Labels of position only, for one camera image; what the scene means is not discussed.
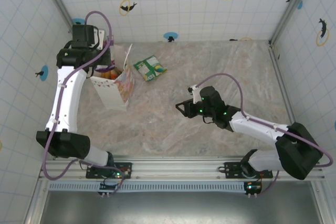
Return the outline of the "white printed paper bag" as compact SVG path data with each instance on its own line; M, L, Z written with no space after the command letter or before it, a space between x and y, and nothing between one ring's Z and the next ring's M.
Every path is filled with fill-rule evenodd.
M90 78L106 109L125 111L131 98L135 78L132 66L129 63L129 55L132 46L125 49L123 46L114 45L111 49L111 60L115 61L115 67L122 71L122 74L115 80L102 78L104 72L114 68L99 69Z

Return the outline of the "green snack bag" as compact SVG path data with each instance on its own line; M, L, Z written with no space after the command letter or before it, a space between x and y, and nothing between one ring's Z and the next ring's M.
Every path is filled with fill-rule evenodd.
M167 69L160 64L155 55L147 57L146 59L135 63L133 66L146 82L156 79L167 71Z

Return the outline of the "small black controller board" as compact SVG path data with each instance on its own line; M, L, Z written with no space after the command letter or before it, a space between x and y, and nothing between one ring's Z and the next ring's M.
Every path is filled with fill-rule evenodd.
M254 182L244 182L245 195L248 198L257 197L262 192L262 182L260 180Z
M114 195L123 184L123 180L120 182L114 184L114 185L108 185L105 182L101 182L99 185L99 191L98 194L103 198L104 196L110 197L111 195Z

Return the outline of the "aluminium front rail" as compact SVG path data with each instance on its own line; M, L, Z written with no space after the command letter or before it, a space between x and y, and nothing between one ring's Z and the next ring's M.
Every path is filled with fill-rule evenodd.
M131 179L127 181L216 181L226 180L224 173L217 169L225 162L238 162L239 156L125 156L116 155L114 161L132 163ZM69 159L55 158L46 162L50 176L58 176L70 162ZM73 163L61 180L85 181L86 172L80 168L79 162ZM305 180L296 180L286 172L280 172L277 182L312 182L325 181L322 168L313 169Z

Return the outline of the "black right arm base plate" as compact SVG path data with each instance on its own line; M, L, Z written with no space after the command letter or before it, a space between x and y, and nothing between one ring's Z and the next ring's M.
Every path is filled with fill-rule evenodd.
M224 162L223 166L218 168L218 171L225 174L227 179L271 179L273 173L270 170L258 172L250 165L242 165L241 162Z

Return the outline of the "aluminium side rail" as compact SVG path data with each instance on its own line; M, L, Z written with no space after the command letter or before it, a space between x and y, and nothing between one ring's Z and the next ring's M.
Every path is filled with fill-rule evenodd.
M294 115L293 110L292 110L292 106L291 106L290 99L289 99L289 96L288 96L288 93L287 93L285 82L284 82L282 74L280 72L280 68L279 68L279 65L278 65L278 60L277 60L277 57L276 57L276 54L275 54L275 47L270 42L269 42L268 51L269 51L271 62L272 62L272 65L273 65L273 68L274 68L274 71L275 71L275 75L276 75L276 78L277 78L277 81L278 81L281 96L282 96L283 102L285 104L285 108L286 108L286 112L287 112L289 121L290 121L290 123L293 123L296 120L295 115Z

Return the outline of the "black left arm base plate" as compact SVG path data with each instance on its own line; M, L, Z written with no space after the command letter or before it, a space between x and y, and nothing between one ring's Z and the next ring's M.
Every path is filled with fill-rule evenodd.
M88 167L86 170L87 179L121 179L124 176L125 179L131 178L132 163L129 162L117 162L115 167L120 170L103 169L97 167Z

